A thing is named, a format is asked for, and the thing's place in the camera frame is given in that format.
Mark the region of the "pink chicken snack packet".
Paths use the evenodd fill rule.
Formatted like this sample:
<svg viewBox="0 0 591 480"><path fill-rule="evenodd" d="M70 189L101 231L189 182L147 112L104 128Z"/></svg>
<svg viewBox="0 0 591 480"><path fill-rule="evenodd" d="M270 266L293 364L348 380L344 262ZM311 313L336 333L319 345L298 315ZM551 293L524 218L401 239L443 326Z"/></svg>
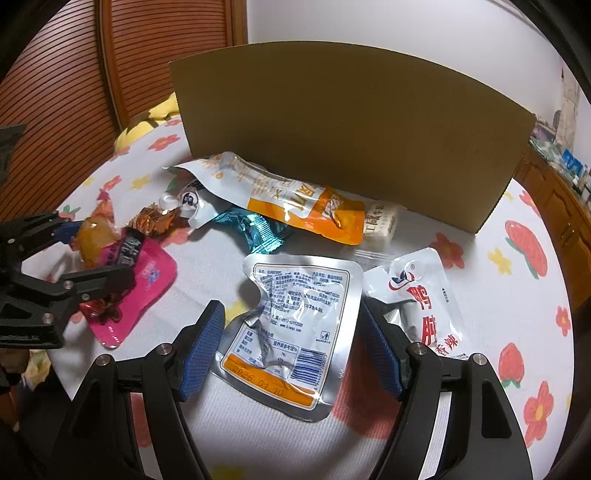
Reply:
<svg viewBox="0 0 591 480"><path fill-rule="evenodd" d="M104 199L82 221L73 245L85 269L105 275L105 291L89 295L80 311L105 348L118 348L176 279L177 264L158 243L176 216L175 209L151 204L119 228Z"/></svg>

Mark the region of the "copper foil candy wrapper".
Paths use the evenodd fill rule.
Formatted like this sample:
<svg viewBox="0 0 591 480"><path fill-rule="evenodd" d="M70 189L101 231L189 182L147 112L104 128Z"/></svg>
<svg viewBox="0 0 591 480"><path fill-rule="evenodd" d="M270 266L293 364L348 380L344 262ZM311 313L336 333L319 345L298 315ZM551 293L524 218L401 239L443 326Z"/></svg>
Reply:
<svg viewBox="0 0 591 480"><path fill-rule="evenodd" d="M127 227L148 237L161 236L173 226L178 213L179 208L161 209L156 204L151 204L142 208L127 223Z"/></svg>

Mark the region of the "white red duck snack pouch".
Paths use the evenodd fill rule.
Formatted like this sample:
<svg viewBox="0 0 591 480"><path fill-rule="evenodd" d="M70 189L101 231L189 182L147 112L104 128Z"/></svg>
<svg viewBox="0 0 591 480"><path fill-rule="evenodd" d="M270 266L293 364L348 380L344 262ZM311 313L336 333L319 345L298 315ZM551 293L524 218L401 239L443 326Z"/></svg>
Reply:
<svg viewBox="0 0 591 480"><path fill-rule="evenodd" d="M438 355L466 360L473 353L458 302L438 252L424 248L363 273L363 293L399 314L386 315L412 342Z"/></svg>

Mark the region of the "small white blue snack pouch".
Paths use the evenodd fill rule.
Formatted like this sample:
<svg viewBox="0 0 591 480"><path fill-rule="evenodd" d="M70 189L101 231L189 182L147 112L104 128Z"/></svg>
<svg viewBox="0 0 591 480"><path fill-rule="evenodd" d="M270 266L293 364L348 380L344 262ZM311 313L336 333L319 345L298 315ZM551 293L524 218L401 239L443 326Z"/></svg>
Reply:
<svg viewBox="0 0 591 480"><path fill-rule="evenodd" d="M193 230L204 227L217 215L228 210L229 206L228 201L209 192L198 180L185 185L176 195L162 194L158 201L161 210L176 210Z"/></svg>

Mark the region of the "silver label-back snack pouch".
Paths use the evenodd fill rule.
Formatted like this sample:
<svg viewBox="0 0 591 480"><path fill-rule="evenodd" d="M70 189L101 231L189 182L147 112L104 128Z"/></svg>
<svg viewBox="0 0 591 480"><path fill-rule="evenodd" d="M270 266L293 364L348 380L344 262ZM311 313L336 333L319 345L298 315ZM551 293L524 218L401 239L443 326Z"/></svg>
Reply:
<svg viewBox="0 0 591 480"><path fill-rule="evenodd" d="M351 260L250 254L259 303L221 336L213 371L250 399L305 422L328 417L356 333L363 270Z"/></svg>

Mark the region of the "teal foil snack wrapper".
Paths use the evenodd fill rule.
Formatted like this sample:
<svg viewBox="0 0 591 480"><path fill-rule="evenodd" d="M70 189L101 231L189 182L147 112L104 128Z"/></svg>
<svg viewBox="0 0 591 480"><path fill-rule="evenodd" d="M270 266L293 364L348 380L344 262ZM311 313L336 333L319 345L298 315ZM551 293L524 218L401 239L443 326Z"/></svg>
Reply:
<svg viewBox="0 0 591 480"><path fill-rule="evenodd" d="M293 233L283 222L237 206L218 214L213 221L241 234L252 254L273 253Z"/></svg>

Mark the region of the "orange white long snack packet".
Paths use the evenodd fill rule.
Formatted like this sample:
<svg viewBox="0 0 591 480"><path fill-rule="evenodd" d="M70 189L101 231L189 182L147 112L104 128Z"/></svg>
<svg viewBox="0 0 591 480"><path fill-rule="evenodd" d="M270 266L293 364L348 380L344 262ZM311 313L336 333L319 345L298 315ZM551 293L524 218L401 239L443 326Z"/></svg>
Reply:
<svg viewBox="0 0 591 480"><path fill-rule="evenodd" d="M228 151L179 168L237 207L345 245L362 243L365 203L332 187L270 173Z"/></svg>

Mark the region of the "wooden louvered wardrobe door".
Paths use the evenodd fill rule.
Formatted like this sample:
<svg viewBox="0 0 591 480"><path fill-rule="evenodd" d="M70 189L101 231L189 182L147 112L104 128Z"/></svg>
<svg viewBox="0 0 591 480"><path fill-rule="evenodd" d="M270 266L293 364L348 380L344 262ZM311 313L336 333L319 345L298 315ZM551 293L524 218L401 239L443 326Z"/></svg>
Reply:
<svg viewBox="0 0 591 480"><path fill-rule="evenodd" d="M24 125L1 172L1 218L57 207L116 137L173 91L168 65L247 41L243 1L25 1L25 37L1 71L1 123Z"/></svg>

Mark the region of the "yellow pikachu plush toy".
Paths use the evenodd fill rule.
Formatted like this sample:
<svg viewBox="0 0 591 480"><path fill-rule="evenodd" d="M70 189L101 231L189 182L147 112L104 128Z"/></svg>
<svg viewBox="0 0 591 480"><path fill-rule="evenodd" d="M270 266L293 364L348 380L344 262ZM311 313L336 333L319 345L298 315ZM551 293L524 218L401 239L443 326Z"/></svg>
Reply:
<svg viewBox="0 0 591 480"><path fill-rule="evenodd" d="M114 152L116 154L122 153L123 150L129 147L133 142L143 137L151 130L168 122L178 114L179 107L176 93L173 92L166 100L154 107L151 107L148 110L135 115L130 120L127 127L122 130L115 140Z"/></svg>

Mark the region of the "floral white bed blanket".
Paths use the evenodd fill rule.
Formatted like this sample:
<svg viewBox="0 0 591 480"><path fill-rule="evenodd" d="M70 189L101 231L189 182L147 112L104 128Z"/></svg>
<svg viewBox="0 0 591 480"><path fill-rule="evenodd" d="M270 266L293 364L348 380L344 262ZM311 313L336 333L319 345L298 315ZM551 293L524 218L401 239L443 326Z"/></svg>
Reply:
<svg viewBox="0 0 591 480"><path fill-rule="evenodd" d="M172 119L104 163L62 203L60 212L85 218L106 193L116 221L126 223L176 185L171 167L189 157L183 125ZM208 225L175 232L164 246L176 261L176 281L114 351L118 359L144 355L173 339L212 299L225 305L229 317L256 304L256 287L242 272L242 237ZM534 477L545 477L568 418L574 344L560 264L532 199L511 182L476 235L403 212L392 253L401 256L424 247L441 255L463 328L503 383ZM209 376L183 407L216 479L366 479L397 411L362 343L353 345L337 403L320 422L287 417L216 376Z"/></svg>

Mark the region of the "clear white rice cake packet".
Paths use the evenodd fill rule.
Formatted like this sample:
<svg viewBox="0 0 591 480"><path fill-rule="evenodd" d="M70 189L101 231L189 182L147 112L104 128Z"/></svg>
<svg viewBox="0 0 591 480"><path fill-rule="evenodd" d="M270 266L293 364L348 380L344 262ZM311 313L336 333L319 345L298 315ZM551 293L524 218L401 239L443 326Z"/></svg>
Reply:
<svg viewBox="0 0 591 480"><path fill-rule="evenodd" d="M366 210L361 246L372 251L383 251L393 240L398 225L400 206L385 201L373 201Z"/></svg>

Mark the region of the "wooden side cabinet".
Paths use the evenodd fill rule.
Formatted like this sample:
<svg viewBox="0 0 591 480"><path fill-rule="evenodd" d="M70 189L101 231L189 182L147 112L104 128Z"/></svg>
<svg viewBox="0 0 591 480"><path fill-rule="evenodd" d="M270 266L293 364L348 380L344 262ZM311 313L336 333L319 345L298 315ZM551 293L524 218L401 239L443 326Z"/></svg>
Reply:
<svg viewBox="0 0 591 480"><path fill-rule="evenodd" d="M560 262L571 309L590 299L590 213L575 191L528 146L514 172L537 207Z"/></svg>

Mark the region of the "brown cardboard box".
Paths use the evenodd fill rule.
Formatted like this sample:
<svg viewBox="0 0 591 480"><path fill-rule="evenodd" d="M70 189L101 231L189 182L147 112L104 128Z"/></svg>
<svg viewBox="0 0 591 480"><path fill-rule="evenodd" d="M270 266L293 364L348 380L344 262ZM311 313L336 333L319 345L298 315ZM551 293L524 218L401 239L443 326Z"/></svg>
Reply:
<svg viewBox="0 0 591 480"><path fill-rule="evenodd" d="M256 43L169 70L194 157L235 152L472 234L502 197L536 121L469 76L362 45Z"/></svg>

